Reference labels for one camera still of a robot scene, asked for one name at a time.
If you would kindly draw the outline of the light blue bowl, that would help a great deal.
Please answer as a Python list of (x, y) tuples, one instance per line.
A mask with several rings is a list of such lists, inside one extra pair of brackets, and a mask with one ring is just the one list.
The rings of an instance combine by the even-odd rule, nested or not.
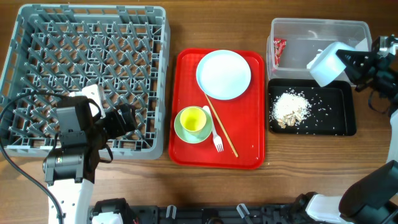
[(336, 56), (337, 50), (353, 50), (354, 48), (342, 42), (330, 44), (310, 69), (310, 74), (320, 87), (327, 86), (344, 70), (345, 66)]

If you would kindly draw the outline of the green bowl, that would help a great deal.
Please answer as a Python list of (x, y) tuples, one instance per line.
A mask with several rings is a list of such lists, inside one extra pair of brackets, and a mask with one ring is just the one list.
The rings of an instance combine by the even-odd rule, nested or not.
[[(182, 124), (181, 117), (186, 110), (191, 110), (194, 108), (196, 111), (201, 111), (200, 115), (205, 116), (205, 124), (198, 132), (190, 132), (187, 130), (184, 125)], [(181, 111), (179, 111), (174, 119), (174, 131), (179, 139), (181, 139), (185, 143), (189, 144), (199, 144), (210, 136), (212, 133), (212, 126), (213, 126), (213, 118), (211, 115), (201, 107), (198, 106), (188, 106)]]

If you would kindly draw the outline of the red snack wrapper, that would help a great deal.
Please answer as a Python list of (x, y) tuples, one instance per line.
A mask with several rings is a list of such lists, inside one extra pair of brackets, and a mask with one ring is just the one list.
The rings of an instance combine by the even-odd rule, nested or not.
[(274, 38), (274, 60), (276, 67), (279, 66), (280, 58), (286, 47), (287, 41), (285, 39)]

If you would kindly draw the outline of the white plastic fork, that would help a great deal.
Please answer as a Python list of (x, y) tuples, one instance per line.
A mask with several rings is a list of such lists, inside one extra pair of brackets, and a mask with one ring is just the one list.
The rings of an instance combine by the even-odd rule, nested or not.
[[(211, 115), (209, 106), (204, 106), (203, 109), (210, 115), (210, 118), (212, 119), (212, 115)], [(216, 132), (214, 121), (212, 121), (211, 132), (213, 135), (213, 144), (215, 145), (217, 152), (223, 152), (224, 151), (223, 142), (222, 142), (221, 137)]]

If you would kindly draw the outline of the white tissue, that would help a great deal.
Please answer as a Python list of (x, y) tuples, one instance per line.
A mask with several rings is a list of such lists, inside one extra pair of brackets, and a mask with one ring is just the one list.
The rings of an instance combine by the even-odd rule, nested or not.
[(318, 58), (321, 56), (322, 53), (323, 50), (318, 49), (318, 53), (316, 54), (316, 56), (309, 63), (307, 63), (307, 69), (311, 69), (313, 67), (313, 65), (315, 64), (315, 62), (318, 60)]

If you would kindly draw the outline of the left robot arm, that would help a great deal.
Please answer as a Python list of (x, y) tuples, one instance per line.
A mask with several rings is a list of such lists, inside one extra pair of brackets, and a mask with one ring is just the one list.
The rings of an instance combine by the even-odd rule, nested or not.
[(86, 223), (101, 149), (108, 141), (137, 129), (135, 107), (120, 104), (104, 115), (93, 115), (94, 100), (85, 96), (66, 97), (58, 102), (59, 143), (43, 162), (50, 191), (49, 223)]

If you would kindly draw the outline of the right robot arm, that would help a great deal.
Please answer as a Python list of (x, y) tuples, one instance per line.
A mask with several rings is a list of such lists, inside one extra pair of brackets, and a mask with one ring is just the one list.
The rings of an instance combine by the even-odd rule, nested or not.
[(386, 164), (353, 184), (342, 197), (316, 192), (299, 195), (288, 211), (291, 223), (397, 223), (397, 72), (390, 65), (395, 50), (337, 50), (356, 91), (367, 87), (390, 102), (392, 138)]

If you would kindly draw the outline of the yellow cup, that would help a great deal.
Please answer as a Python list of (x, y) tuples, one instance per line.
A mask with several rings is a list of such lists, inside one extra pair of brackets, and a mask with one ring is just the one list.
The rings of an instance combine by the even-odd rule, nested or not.
[(202, 131), (206, 121), (205, 112), (197, 106), (184, 108), (180, 115), (180, 124), (190, 134), (198, 134)]

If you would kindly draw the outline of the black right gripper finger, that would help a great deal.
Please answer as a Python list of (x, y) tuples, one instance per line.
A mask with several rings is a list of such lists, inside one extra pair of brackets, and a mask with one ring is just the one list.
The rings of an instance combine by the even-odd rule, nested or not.
[(349, 78), (350, 82), (356, 85), (355, 90), (361, 92), (373, 83), (373, 77), (367, 73), (359, 72), (357, 70), (351, 70), (346, 68), (345, 73)]
[(372, 66), (373, 54), (371, 52), (337, 50), (336, 56), (345, 66), (345, 70), (369, 70)]

